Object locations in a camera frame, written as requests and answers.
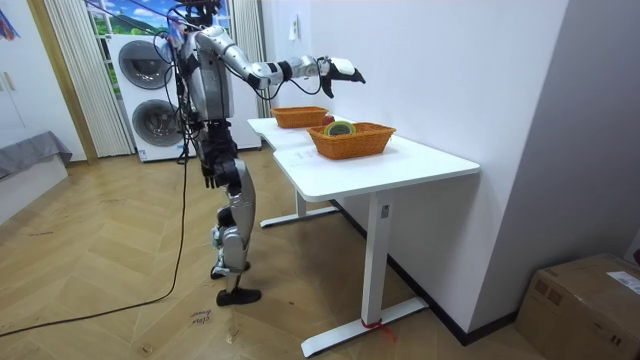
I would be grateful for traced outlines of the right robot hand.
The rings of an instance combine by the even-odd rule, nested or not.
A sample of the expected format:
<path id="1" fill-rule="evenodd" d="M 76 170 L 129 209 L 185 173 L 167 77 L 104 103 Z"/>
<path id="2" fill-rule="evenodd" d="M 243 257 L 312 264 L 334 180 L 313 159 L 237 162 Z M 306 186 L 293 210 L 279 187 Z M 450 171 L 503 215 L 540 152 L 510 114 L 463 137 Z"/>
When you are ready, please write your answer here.
<path id="1" fill-rule="evenodd" d="M 332 91 L 332 82 L 349 81 L 366 83 L 363 75 L 357 68 L 347 59 L 336 57 L 321 57 L 318 59 L 320 69 L 320 85 L 330 99 L 334 98 Z"/>

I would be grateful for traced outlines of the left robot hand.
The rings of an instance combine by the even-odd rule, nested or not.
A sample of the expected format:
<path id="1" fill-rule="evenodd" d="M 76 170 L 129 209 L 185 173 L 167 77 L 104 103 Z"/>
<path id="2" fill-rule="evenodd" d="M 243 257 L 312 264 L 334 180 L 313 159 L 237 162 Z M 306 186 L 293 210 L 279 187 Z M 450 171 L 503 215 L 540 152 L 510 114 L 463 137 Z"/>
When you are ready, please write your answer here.
<path id="1" fill-rule="evenodd" d="M 220 180 L 220 167 L 217 164 L 201 164 L 201 171 L 205 181 L 206 188 L 219 188 L 222 183 Z"/>

